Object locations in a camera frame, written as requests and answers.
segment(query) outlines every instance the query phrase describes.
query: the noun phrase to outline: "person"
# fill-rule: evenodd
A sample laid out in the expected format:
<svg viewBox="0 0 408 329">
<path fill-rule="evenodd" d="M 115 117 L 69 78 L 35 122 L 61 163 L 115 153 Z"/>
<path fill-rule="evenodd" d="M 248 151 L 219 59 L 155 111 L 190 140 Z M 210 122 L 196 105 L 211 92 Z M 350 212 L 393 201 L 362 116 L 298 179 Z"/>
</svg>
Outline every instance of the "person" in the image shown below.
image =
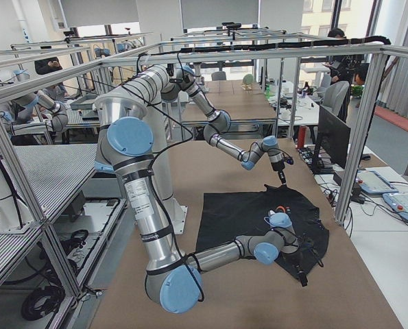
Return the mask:
<svg viewBox="0 0 408 329">
<path fill-rule="evenodd" d="M 40 48 L 41 49 L 51 49 L 51 46 L 41 46 Z M 35 60 L 34 70 L 39 75 L 45 75 L 45 74 L 49 74 L 49 73 L 53 73 L 53 72 L 62 70 L 62 66 L 59 63 L 59 58 L 50 57 L 50 58 L 45 58 L 43 60 Z M 64 87 L 62 82 L 58 84 L 58 87 L 64 92 L 65 95 L 67 95 L 67 89 Z"/>
<path fill-rule="evenodd" d="M 54 101 L 59 101 L 61 103 L 65 102 L 65 92 L 58 84 L 43 88 L 42 91 Z"/>
<path fill-rule="evenodd" d="M 355 82 L 358 86 L 363 86 L 367 80 L 368 63 L 363 63 L 355 69 Z"/>
<path fill-rule="evenodd" d="M 344 31 L 338 27 L 331 29 L 330 32 L 327 34 L 329 38 L 338 38 L 338 39 L 345 39 L 346 34 Z M 325 64 L 331 72 L 332 82 L 331 84 L 335 84 L 339 81 L 347 81 L 350 85 L 353 82 L 353 70 L 350 67 L 352 64 L 351 56 L 331 56 L 328 60 L 328 64 Z M 351 87 L 348 87 L 346 97 L 341 105 L 341 110 L 339 111 L 338 117 L 343 121 L 346 122 L 347 119 L 347 108 L 348 104 L 350 103 L 350 91 Z"/>
</svg>

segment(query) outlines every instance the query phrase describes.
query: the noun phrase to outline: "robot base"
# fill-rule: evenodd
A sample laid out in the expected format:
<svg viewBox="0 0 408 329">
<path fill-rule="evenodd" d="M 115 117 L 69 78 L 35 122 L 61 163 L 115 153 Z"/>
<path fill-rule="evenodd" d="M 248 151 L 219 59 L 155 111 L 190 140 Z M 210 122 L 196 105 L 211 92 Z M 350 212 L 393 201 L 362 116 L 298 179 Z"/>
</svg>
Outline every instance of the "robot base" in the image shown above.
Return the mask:
<svg viewBox="0 0 408 329">
<path fill-rule="evenodd" d="M 183 234 L 185 226 L 185 217 L 187 216 L 187 206 L 181 206 L 174 197 L 167 201 L 167 210 L 171 217 L 171 223 L 175 230 L 175 234 Z"/>
<path fill-rule="evenodd" d="M 24 234 L 34 222 L 34 220 L 31 220 L 24 223 L 23 228 L 1 228 L 0 224 L 0 234 Z"/>
</svg>

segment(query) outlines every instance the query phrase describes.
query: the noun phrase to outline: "brown table surface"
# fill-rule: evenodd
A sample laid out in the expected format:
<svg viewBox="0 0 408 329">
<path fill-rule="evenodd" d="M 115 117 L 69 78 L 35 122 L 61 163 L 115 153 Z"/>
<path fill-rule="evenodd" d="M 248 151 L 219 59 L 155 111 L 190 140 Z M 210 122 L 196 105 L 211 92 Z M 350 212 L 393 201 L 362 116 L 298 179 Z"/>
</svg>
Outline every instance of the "brown table surface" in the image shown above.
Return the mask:
<svg viewBox="0 0 408 329">
<path fill-rule="evenodd" d="M 270 106 L 260 86 L 253 83 L 252 90 L 244 90 L 241 80 L 206 82 L 207 98 L 220 110 L 225 110 L 232 120 L 273 119 L 275 110 Z M 183 121 L 206 121 L 205 115 L 195 105 L 188 103 L 182 115 Z"/>
<path fill-rule="evenodd" d="M 247 149 L 251 141 L 235 143 Z M 307 287 L 278 265 L 239 260 L 205 273 L 205 301 L 174 315 L 145 294 L 147 256 L 136 230 L 91 328 L 402 328 L 351 240 L 334 222 L 331 207 L 293 143 L 279 140 L 279 145 L 295 161 L 285 169 L 289 187 L 320 208 L 330 230 L 324 268 L 313 268 Z M 251 171 L 205 142 L 174 147 L 169 156 L 176 198 L 189 207 L 185 233 L 178 236 L 186 252 L 195 248 L 205 192 L 263 191 L 264 183 L 279 185 L 265 156 Z"/>
</svg>

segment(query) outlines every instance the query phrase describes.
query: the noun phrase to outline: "tabletop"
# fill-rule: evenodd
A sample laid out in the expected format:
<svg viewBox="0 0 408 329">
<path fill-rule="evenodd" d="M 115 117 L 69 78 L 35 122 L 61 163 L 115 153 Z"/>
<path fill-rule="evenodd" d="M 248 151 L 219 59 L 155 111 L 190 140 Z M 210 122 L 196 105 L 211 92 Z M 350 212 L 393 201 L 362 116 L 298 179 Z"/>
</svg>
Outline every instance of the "tabletop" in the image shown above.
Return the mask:
<svg viewBox="0 0 408 329">
<path fill-rule="evenodd" d="M 252 141 L 235 143 L 249 149 Z M 145 294 L 147 256 L 135 230 L 91 328 L 401 328 L 346 232 L 335 223 L 293 142 L 278 144 L 294 159 L 285 169 L 288 186 L 320 208 L 330 232 L 325 266 L 313 268 L 308 287 L 278 267 L 239 260 L 203 275 L 205 302 L 185 314 L 167 313 Z M 204 193 L 264 191 L 264 183 L 279 185 L 266 157 L 245 171 L 234 158 L 202 141 L 173 147 L 169 157 L 176 199 L 189 207 L 184 234 L 178 237 L 187 252 L 195 248 Z"/>
</svg>

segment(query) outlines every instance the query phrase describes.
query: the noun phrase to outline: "black garment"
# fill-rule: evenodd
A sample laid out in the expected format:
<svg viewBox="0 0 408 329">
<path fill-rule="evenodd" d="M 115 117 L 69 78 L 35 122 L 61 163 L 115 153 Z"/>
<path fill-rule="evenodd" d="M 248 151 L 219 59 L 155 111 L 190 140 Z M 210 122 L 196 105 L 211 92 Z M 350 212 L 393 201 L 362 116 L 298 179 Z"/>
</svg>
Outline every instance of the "black garment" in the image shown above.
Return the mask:
<svg viewBox="0 0 408 329">
<path fill-rule="evenodd" d="M 320 221 L 320 212 L 304 195 L 286 186 L 267 186 L 264 192 L 205 193 L 204 209 L 197 236 L 196 251 L 233 241 L 239 235 L 264 235 L 269 229 L 265 217 L 278 206 L 291 209 L 289 217 L 303 255 L 305 273 L 324 257 L 328 245 L 328 230 Z M 298 278 L 292 265 L 281 256 L 276 262 Z"/>
<path fill-rule="evenodd" d="M 45 58 L 44 60 L 35 60 L 34 61 L 34 69 L 37 74 L 39 75 L 44 75 L 48 73 L 53 73 L 59 70 L 62 70 L 62 67 L 52 67 L 48 65 L 48 62 L 59 62 L 59 59 L 57 57 L 52 57 L 52 58 Z"/>
</svg>

